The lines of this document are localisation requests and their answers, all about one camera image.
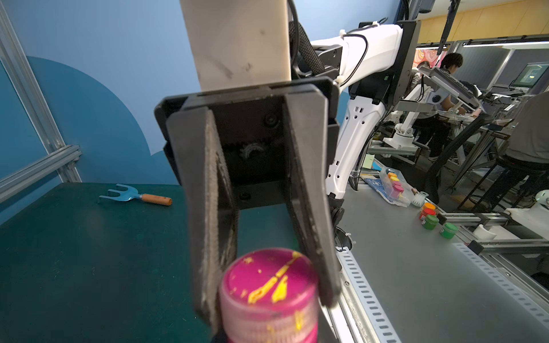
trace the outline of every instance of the gray shirt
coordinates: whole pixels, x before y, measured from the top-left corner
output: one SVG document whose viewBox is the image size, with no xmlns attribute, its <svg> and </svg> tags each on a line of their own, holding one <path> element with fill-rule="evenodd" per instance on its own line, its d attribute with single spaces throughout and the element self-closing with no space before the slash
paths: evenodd
<svg viewBox="0 0 549 343">
<path fill-rule="evenodd" d="M 505 153 L 521 161 L 549 163 L 549 92 L 528 100 L 517 121 Z"/>
</svg>

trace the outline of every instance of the desk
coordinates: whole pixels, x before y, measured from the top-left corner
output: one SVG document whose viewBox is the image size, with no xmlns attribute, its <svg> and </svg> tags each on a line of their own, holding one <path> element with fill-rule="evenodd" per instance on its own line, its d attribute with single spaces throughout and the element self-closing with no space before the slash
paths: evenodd
<svg viewBox="0 0 549 343">
<path fill-rule="evenodd" d="M 0 226 L 0 340 L 210 341 L 192 308 L 183 190 L 134 186 L 173 204 L 98 204 L 113 184 L 63 183 Z M 298 247 L 284 204 L 241 211 L 239 230 L 240 255 Z"/>
<path fill-rule="evenodd" d="M 549 330 L 438 232 L 414 206 L 347 187 L 340 227 L 402 342 L 547 342 Z"/>
</svg>

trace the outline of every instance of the yellow wall panel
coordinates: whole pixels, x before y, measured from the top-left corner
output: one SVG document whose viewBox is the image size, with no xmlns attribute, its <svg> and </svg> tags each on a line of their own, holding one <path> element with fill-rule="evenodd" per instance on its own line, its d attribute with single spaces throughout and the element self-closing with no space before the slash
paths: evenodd
<svg viewBox="0 0 549 343">
<path fill-rule="evenodd" d="M 442 36 L 442 31 L 446 25 L 446 18 L 440 16 L 438 18 L 433 18 L 431 23 L 431 28 L 427 34 L 428 42 L 440 42 L 440 36 Z"/>
<path fill-rule="evenodd" d="M 530 0 L 529 3 L 530 6 L 512 36 L 539 35 L 549 23 L 549 1 Z"/>
<path fill-rule="evenodd" d="M 419 43 L 439 42 L 446 16 L 422 21 Z M 459 12 L 448 41 L 549 33 L 549 0 L 520 0 Z"/>
<path fill-rule="evenodd" d="M 477 21 L 479 20 L 482 9 L 463 12 L 463 18 L 457 27 L 456 33 L 453 36 L 455 41 L 471 40 L 478 35 L 476 30 Z"/>
<path fill-rule="evenodd" d="M 429 36 L 429 31 L 433 25 L 432 20 L 422 20 L 421 29 L 419 31 L 419 37 L 417 38 L 418 43 L 427 43 L 427 37 Z"/>
<path fill-rule="evenodd" d="M 475 30 L 482 38 L 512 36 L 528 5 L 528 1 L 518 1 L 483 8 Z"/>
<path fill-rule="evenodd" d="M 448 35 L 448 41 L 453 41 L 453 36 L 456 34 L 457 28 L 460 25 L 461 19 L 463 18 L 463 12 L 459 12 L 456 14 L 456 17 L 453 20 L 452 23 L 452 29 L 450 30 L 450 34 Z"/>
</svg>

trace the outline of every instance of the green tabletop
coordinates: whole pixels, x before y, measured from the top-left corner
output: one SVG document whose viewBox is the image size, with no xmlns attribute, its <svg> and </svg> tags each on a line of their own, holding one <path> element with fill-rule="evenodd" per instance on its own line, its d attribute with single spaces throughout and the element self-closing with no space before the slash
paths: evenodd
<svg viewBox="0 0 549 343">
<path fill-rule="evenodd" d="M 0 340 L 210 340 L 192 309 L 184 192 L 133 186 L 173 204 L 98 203 L 114 185 L 63 183 L 0 226 Z M 242 211 L 238 245 L 297 249 L 285 205 Z"/>
</svg>

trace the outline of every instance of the dark hair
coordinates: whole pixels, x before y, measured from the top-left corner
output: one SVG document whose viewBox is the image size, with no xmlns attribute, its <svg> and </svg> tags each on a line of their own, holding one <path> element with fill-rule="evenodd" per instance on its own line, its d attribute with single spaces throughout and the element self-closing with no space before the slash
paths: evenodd
<svg viewBox="0 0 549 343">
<path fill-rule="evenodd" d="M 417 67 L 427 67 L 427 68 L 431 68 L 431 63 L 429 63 L 429 61 L 423 61 L 423 62 L 419 62 L 419 64 L 417 65 Z"/>
<path fill-rule="evenodd" d="M 456 67 L 461 67 L 463 65 L 463 56 L 462 54 L 458 53 L 451 53 L 446 55 L 442 59 L 442 63 L 440 64 L 441 68 L 448 69 L 451 66 L 455 65 Z"/>
</svg>

